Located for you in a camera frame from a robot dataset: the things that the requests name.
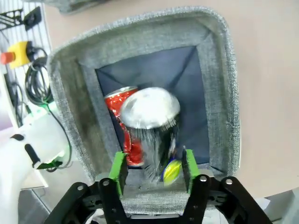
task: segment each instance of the black cable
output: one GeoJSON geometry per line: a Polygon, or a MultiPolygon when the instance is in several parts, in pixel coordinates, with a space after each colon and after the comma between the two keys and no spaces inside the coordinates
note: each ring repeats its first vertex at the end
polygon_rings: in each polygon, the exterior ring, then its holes
{"type": "Polygon", "coordinates": [[[16,86],[14,95],[11,97],[12,97],[12,102],[13,102],[17,125],[18,125],[18,127],[21,127],[23,125],[23,104],[25,104],[25,102],[23,101],[23,93],[22,93],[21,86],[17,82],[12,82],[11,86],[12,86],[12,88],[16,86]]]}
{"type": "Polygon", "coordinates": [[[70,162],[71,162],[71,155],[72,155],[72,147],[71,142],[66,134],[65,128],[61,124],[61,122],[58,120],[58,118],[54,115],[54,113],[49,108],[49,104],[54,101],[50,85],[47,85],[43,76],[42,68],[46,69],[46,63],[47,58],[46,57],[40,57],[33,61],[33,63],[30,65],[26,72],[25,76],[25,92],[27,95],[28,100],[33,103],[36,106],[45,107],[49,111],[49,113],[53,116],[53,118],[57,121],[57,123],[62,128],[63,132],[65,133],[65,136],[67,138],[68,144],[69,144],[69,159],[67,163],[64,166],[54,167],[51,169],[46,169],[48,172],[52,173],[56,171],[57,169],[64,169],[68,168],[70,162]]]}
{"type": "Polygon", "coordinates": [[[50,85],[45,83],[42,68],[46,69],[46,57],[40,57],[29,66],[25,76],[25,92],[28,100],[37,106],[54,101],[50,85]]]}
{"type": "Polygon", "coordinates": [[[46,107],[47,107],[48,111],[50,112],[50,114],[54,117],[54,119],[55,119],[55,120],[57,121],[57,123],[60,125],[60,127],[61,127],[62,130],[63,130],[63,132],[65,133],[65,136],[66,136],[67,142],[68,142],[68,144],[69,144],[69,148],[70,148],[70,149],[69,149],[69,153],[70,153],[70,155],[69,155],[69,159],[68,159],[68,161],[66,162],[66,164],[65,164],[63,167],[57,167],[57,168],[58,168],[58,169],[68,168],[68,166],[69,166],[69,164],[70,164],[70,162],[71,162],[71,155],[72,155],[71,141],[70,141],[69,137],[68,137],[67,134],[66,134],[66,130],[65,130],[65,128],[63,127],[63,125],[61,124],[61,122],[58,120],[58,118],[54,115],[54,113],[50,110],[48,104],[46,104],[46,107]]]}
{"type": "Polygon", "coordinates": [[[43,49],[43,48],[39,48],[39,47],[33,47],[33,52],[36,54],[37,51],[41,50],[44,54],[45,54],[45,57],[48,56],[47,55],[47,52],[43,49]]]}

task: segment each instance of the red emergency stop button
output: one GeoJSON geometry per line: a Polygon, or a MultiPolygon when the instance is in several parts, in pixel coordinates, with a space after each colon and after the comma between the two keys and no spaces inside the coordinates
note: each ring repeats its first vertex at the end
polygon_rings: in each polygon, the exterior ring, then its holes
{"type": "Polygon", "coordinates": [[[8,64],[13,62],[15,59],[14,52],[5,52],[1,54],[1,63],[8,64]]]}

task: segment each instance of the red soda can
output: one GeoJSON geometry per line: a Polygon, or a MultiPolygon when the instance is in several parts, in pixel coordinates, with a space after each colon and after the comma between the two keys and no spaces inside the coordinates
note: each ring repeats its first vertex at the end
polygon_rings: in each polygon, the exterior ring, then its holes
{"type": "Polygon", "coordinates": [[[141,144],[139,140],[131,139],[125,125],[120,120],[120,110],[123,102],[137,91],[138,88],[136,86],[127,86],[115,90],[105,96],[105,103],[107,104],[108,109],[113,112],[124,131],[125,140],[123,143],[123,152],[128,153],[127,164],[135,167],[143,164],[141,144]]]}

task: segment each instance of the yellow object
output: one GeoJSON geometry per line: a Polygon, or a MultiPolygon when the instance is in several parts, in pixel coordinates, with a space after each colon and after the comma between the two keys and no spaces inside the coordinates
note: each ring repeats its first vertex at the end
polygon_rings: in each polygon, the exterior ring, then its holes
{"type": "Polygon", "coordinates": [[[15,59],[13,62],[9,63],[11,69],[16,67],[20,67],[22,65],[28,64],[30,60],[26,54],[26,47],[28,41],[18,42],[8,48],[8,52],[13,52],[15,55],[15,59]]]}
{"type": "Polygon", "coordinates": [[[173,160],[167,165],[163,173],[164,185],[172,184],[178,178],[181,164],[181,161],[173,160]]]}

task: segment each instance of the green gripper pad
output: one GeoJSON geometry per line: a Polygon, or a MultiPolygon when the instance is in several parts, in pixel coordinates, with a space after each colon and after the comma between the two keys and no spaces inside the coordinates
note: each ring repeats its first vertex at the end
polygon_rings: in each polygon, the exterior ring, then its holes
{"type": "Polygon", "coordinates": [[[126,184],[127,176],[128,167],[126,161],[126,154],[123,152],[117,152],[115,154],[114,162],[109,173],[109,178],[116,182],[119,196],[122,196],[123,194],[123,188],[126,184]]]}
{"type": "Polygon", "coordinates": [[[199,175],[199,169],[197,167],[193,152],[191,149],[186,149],[183,152],[182,168],[184,179],[186,183],[187,192],[190,193],[192,189],[192,183],[195,177],[199,175]]]}

